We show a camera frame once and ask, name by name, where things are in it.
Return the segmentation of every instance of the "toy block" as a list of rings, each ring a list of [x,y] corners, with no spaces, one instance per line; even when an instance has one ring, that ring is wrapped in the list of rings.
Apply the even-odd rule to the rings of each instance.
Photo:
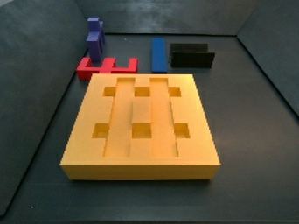
[[[152,74],[166,74],[164,39],[152,39]]]
[[[208,52],[208,44],[170,44],[170,67],[210,68],[214,52]]]
[[[101,67],[94,67],[90,65],[90,59],[82,58],[76,71],[78,79],[84,81],[90,79],[92,74],[136,74],[137,59],[129,59],[128,67],[117,67],[116,59],[105,58]]]
[[[100,20],[98,17],[88,18],[88,31],[89,32],[100,32]]]
[[[210,68],[214,52],[172,52],[172,67]]]
[[[86,42],[88,42],[88,54],[90,60],[93,62],[97,62],[100,61],[100,54],[102,53],[102,46],[98,40],[98,32],[93,31],[88,34]]]
[[[69,179],[212,179],[220,161],[192,75],[93,75],[60,167]]]
[[[105,31],[104,31],[104,22],[102,21],[98,21],[98,27],[100,27],[101,42],[104,44],[106,41],[105,41]]]
[[[88,18],[88,30],[100,33],[100,42],[102,45],[105,43],[104,23],[98,20],[98,17]]]

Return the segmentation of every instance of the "purple block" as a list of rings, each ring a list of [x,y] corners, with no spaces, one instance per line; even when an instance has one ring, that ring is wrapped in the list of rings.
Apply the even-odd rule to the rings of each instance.
[[[100,33],[98,44],[100,44],[100,51],[102,52],[102,45],[105,43],[105,33],[104,33],[104,24],[102,24],[102,21],[98,20],[98,17],[89,17],[88,18],[88,31]]]
[[[98,17],[88,18],[88,31],[89,32],[100,32],[100,24]]]
[[[100,49],[100,33],[97,31],[92,31],[88,34],[88,54],[92,62],[100,61],[100,53],[102,49]]]
[[[105,33],[104,33],[104,23],[102,23],[102,21],[98,21],[98,27],[100,27],[101,42],[105,43]]]

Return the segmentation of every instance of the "black block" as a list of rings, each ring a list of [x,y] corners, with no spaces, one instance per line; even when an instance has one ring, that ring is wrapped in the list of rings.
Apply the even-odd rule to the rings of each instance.
[[[172,67],[210,68],[214,52],[172,52]]]

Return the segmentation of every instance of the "orange block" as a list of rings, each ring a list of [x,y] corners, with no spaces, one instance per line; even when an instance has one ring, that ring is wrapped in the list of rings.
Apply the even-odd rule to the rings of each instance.
[[[93,75],[60,166],[69,179],[212,179],[220,161],[192,75]]]

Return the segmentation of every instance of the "red e-shaped block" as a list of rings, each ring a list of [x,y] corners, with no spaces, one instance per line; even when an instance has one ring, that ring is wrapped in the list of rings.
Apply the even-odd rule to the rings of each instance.
[[[116,59],[105,58],[101,67],[94,67],[90,65],[90,59],[82,58],[76,71],[81,81],[88,81],[92,74],[136,74],[137,59],[129,59],[128,67],[117,67]]]

